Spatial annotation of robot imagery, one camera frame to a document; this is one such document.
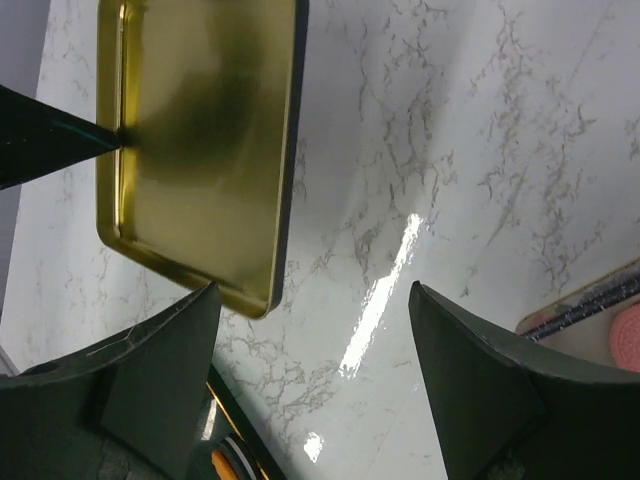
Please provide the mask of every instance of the orange object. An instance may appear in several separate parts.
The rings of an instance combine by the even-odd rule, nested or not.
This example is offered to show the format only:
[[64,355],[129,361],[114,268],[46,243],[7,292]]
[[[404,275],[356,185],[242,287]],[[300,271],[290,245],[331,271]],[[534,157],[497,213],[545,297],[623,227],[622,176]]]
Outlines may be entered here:
[[211,454],[211,462],[213,463],[213,466],[216,467],[216,472],[218,472],[218,476],[221,480],[238,480],[236,472],[233,471],[229,461],[222,452],[213,452]]
[[619,368],[640,372],[640,304],[616,316],[609,333],[609,346]]

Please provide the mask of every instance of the marble countertop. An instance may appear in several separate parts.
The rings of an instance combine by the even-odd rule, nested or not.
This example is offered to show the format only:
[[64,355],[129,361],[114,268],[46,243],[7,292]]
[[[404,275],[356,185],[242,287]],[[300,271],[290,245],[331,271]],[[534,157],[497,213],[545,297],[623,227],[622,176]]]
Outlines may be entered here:
[[[95,119],[96,1],[52,0],[37,98]],[[640,3],[311,0],[281,306],[214,364],[291,478],[444,479],[414,280],[507,328],[639,257]],[[94,162],[22,189],[19,369],[185,291],[98,240]]]

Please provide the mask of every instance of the metal tray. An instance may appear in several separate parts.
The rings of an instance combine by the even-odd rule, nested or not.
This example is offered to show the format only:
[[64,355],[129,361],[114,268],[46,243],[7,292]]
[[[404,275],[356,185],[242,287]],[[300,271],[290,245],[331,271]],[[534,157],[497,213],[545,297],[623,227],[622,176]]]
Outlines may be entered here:
[[282,296],[308,4],[101,0],[97,160],[109,247],[259,318]]

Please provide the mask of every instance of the pink coaster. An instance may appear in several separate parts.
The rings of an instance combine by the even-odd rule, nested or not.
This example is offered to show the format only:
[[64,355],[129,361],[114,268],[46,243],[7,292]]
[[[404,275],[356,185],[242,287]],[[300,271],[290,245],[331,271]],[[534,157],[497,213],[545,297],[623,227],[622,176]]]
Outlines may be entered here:
[[619,368],[640,372],[640,304],[615,318],[609,332],[609,346]]

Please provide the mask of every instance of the black object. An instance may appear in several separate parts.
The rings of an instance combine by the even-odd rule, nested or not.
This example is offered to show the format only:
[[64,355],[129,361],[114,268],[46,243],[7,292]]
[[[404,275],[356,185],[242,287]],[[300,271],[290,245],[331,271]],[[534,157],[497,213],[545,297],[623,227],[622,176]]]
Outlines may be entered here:
[[119,147],[114,132],[0,85],[0,190]]
[[451,480],[640,478],[640,375],[532,343],[418,283],[409,309]]
[[209,285],[92,347],[0,377],[0,478],[183,479],[219,315]]
[[[266,478],[269,480],[286,480],[287,477],[273,459],[271,452],[267,449],[258,432],[256,432],[231,390],[229,390],[222,376],[213,365],[209,369],[207,384],[211,390],[204,394],[200,407],[201,415],[196,429],[195,444],[187,480],[215,480],[219,478],[211,462],[211,454],[214,450],[218,450],[230,435],[236,438],[241,437],[240,441],[242,442],[244,454],[258,462],[262,471],[265,472]],[[218,408],[215,413],[214,423],[209,426],[211,430],[205,434],[204,432],[208,428],[207,420],[211,411],[211,403],[216,401],[212,392],[215,392]],[[254,461],[251,461],[251,465],[257,468]],[[256,477],[263,478],[262,473],[257,474]]]
[[231,433],[219,445],[219,450],[227,459],[240,480],[259,478],[260,469],[251,454],[251,449],[238,434]]
[[549,337],[564,330],[571,325],[575,325],[596,313],[600,313],[609,307],[627,300],[640,293],[640,277],[629,278],[619,285],[616,285],[586,302],[576,305],[566,312],[550,318],[546,322],[535,326],[531,330],[524,332],[521,336],[534,342]]

